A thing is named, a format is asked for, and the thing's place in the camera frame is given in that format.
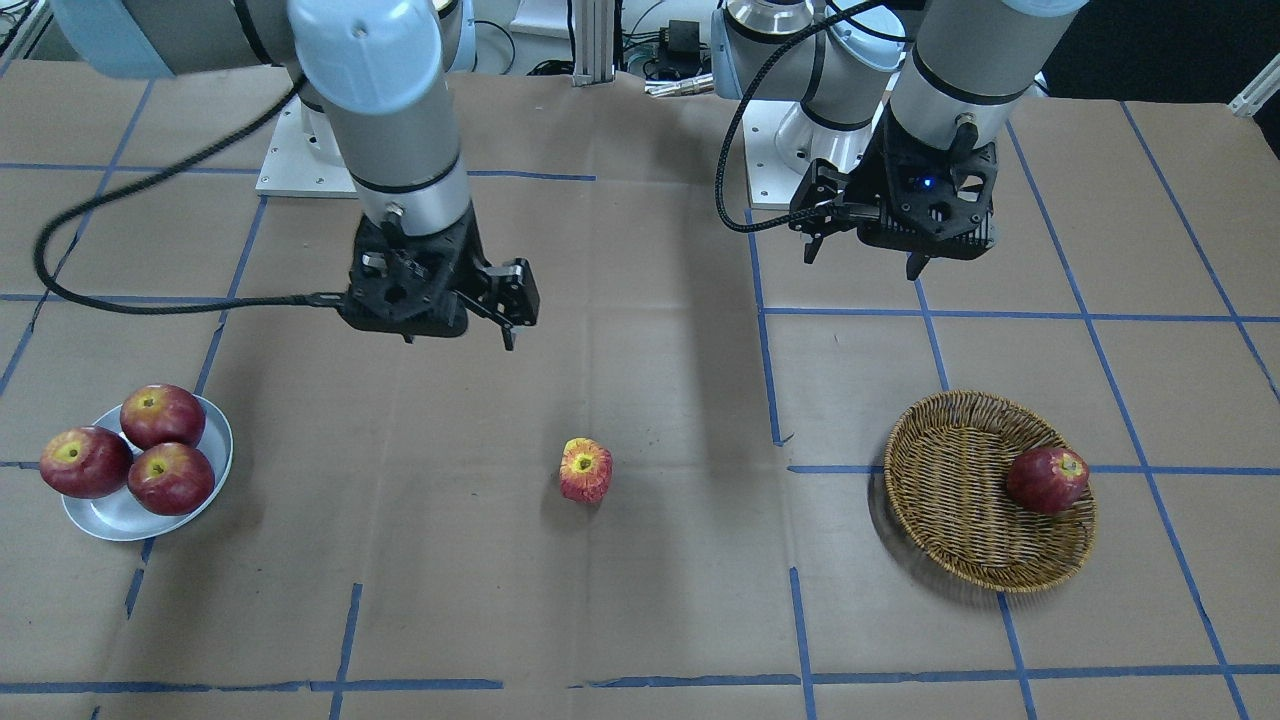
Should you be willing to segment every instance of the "plate of apples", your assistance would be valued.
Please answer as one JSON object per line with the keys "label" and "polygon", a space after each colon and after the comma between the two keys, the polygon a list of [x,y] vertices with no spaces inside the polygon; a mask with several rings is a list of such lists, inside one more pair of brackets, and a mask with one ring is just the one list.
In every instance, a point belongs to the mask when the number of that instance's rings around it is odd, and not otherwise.
{"label": "plate of apples", "polygon": [[216,405],[148,384],[92,425],[55,436],[40,477],[79,529],[108,541],[173,532],[205,511],[232,466],[232,428]]}

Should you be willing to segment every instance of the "small red and yellow apple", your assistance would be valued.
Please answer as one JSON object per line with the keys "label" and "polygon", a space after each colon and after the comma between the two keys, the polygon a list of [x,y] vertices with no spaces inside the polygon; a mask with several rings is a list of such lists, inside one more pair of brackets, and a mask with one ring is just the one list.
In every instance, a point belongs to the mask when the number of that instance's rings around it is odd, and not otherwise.
{"label": "small red and yellow apple", "polygon": [[1065,447],[1036,447],[1014,459],[1005,487],[1027,510],[1057,515],[1084,495],[1089,465]]}
{"label": "small red and yellow apple", "polygon": [[40,477],[65,496],[97,500],[124,487],[132,462],[133,451],[124,438],[87,425],[49,441],[40,455]]}
{"label": "small red and yellow apple", "polygon": [[133,391],[120,406],[120,429],[142,450],[161,442],[195,447],[205,433],[205,407],[178,386],[150,384]]}
{"label": "small red and yellow apple", "polygon": [[559,480],[566,498],[595,505],[604,500],[612,477],[613,455],[603,445],[582,437],[564,443]]}
{"label": "small red and yellow apple", "polygon": [[195,447],[163,442],[133,461],[128,486],[148,512],[187,515],[214,493],[214,469]]}

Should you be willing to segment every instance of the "apple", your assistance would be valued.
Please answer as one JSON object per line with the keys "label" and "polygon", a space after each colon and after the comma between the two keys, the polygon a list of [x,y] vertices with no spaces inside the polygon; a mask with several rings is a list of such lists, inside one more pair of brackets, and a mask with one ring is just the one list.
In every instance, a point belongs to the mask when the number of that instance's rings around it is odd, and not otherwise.
{"label": "apple", "polygon": [[150,512],[186,515],[214,495],[214,468],[195,447],[163,442],[133,461],[128,487]]}
{"label": "apple", "polygon": [[1005,487],[1014,502],[1042,515],[1056,515],[1084,495],[1089,465],[1065,447],[1037,447],[1014,459]]}
{"label": "apple", "polygon": [[97,500],[124,487],[132,462],[133,451],[124,438],[88,425],[49,441],[40,455],[40,477],[65,496]]}
{"label": "apple", "polygon": [[613,477],[613,455],[589,438],[564,443],[561,456],[561,495],[576,502],[595,505],[604,500]]}
{"label": "apple", "polygon": [[133,391],[120,406],[120,429],[142,450],[161,442],[195,447],[205,434],[205,407],[178,386],[150,384]]}

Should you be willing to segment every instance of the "woven basket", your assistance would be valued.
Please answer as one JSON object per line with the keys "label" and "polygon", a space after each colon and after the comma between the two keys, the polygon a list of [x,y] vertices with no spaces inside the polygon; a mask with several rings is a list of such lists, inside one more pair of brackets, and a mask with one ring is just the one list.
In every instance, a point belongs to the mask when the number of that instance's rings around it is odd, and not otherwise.
{"label": "woven basket", "polygon": [[1097,507],[1088,489],[1055,516],[1009,498],[1014,457],[1039,446],[1069,447],[1012,401],[974,391],[925,397],[888,436],[890,505],[911,541],[952,574],[993,591],[1051,588],[1088,560]]}

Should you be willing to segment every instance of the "basket rim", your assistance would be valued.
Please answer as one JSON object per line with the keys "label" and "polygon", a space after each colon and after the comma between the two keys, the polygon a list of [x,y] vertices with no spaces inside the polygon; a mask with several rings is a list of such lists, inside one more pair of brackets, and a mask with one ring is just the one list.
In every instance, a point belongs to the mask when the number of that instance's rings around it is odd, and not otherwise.
{"label": "basket rim", "polygon": [[902,429],[904,429],[908,419],[913,414],[915,414],[920,406],[923,406],[927,402],[933,402],[933,401],[936,401],[938,398],[947,398],[947,397],[954,397],[954,398],[957,398],[957,400],[961,400],[961,401],[963,400],[982,398],[982,400],[989,400],[989,401],[998,402],[1000,405],[1004,405],[1004,406],[1006,406],[1006,407],[1009,407],[1009,409],[1011,409],[1014,411],[1021,413],[1021,414],[1027,415],[1029,419],[1034,420],[1036,423],[1043,425],[1046,429],[1048,429],[1048,432],[1053,437],[1056,437],[1056,438],[1059,438],[1059,439],[1062,441],[1062,443],[1060,446],[1057,446],[1057,447],[1065,447],[1065,448],[1071,450],[1074,452],[1074,450],[1071,448],[1070,443],[1066,442],[1066,438],[1064,438],[1062,434],[1060,432],[1057,432],[1057,429],[1053,428],[1053,425],[1051,425],[1047,420],[1044,420],[1044,418],[1042,418],[1039,414],[1037,414],[1036,411],[1030,410],[1029,407],[1021,405],[1018,401],[1014,401],[1014,400],[1010,400],[1007,397],[996,395],[993,392],[987,392],[987,391],[980,391],[980,389],[945,389],[945,391],[936,392],[936,393],[928,395],[925,397],[922,397],[920,400],[913,402],[911,406],[908,407],[899,416],[899,419],[893,423],[893,428],[888,433],[888,441],[884,443],[884,461],[883,461],[883,468],[884,468],[884,495],[886,495],[886,497],[890,501],[890,505],[892,507],[893,515],[897,519],[897,524],[906,532],[908,537],[911,538],[911,542],[920,551],[923,551],[931,560],[933,560],[934,562],[937,562],[938,565],[941,565],[945,570],[947,570],[948,573],[951,573],[951,574],[954,574],[954,575],[956,575],[959,578],[963,578],[965,580],[969,580],[969,582],[972,582],[972,583],[974,583],[974,584],[977,584],[979,587],[983,587],[983,588],[987,588],[987,589],[991,589],[991,591],[997,591],[997,592],[1020,592],[1020,593],[1038,592],[1038,591],[1044,591],[1044,589],[1050,589],[1050,588],[1057,587],[1057,585],[1062,584],[1064,582],[1069,580],[1070,578],[1075,577],[1084,568],[1084,564],[1092,556],[1092,553],[1093,553],[1093,546],[1094,546],[1094,542],[1097,539],[1098,509],[1097,509],[1097,502],[1093,498],[1092,488],[1087,487],[1085,491],[1084,491],[1084,495],[1080,496],[1082,500],[1084,500],[1084,498],[1089,500],[1089,503],[1088,503],[1088,509],[1089,509],[1089,530],[1088,530],[1087,537],[1085,537],[1085,544],[1084,544],[1083,551],[1079,553],[1079,557],[1075,559],[1071,562],[1071,566],[1066,571],[1060,573],[1057,577],[1046,579],[1046,580],[1039,582],[1039,583],[1019,584],[1019,585],[1006,585],[1006,584],[1000,584],[1000,583],[992,582],[988,578],[984,578],[984,577],[980,577],[980,575],[975,575],[975,574],[972,574],[972,573],[966,573],[966,571],[964,571],[964,570],[961,570],[959,568],[955,568],[954,564],[951,562],[951,560],[954,557],[956,557],[956,556],[950,555],[950,553],[940,552],[936,546],[924,542],[924,538],[920,537],[918,528],[915,528],[913,525],[913,523],[910,523],[910,521],[908,521],[905,519],[906,515],[904,512],[904,498],[900,496],[900,491],[896,487],[897,486],[897,480],[895,478],[896,470],[893,468],[895,448],[900,443],[900,436],[902,433]]}

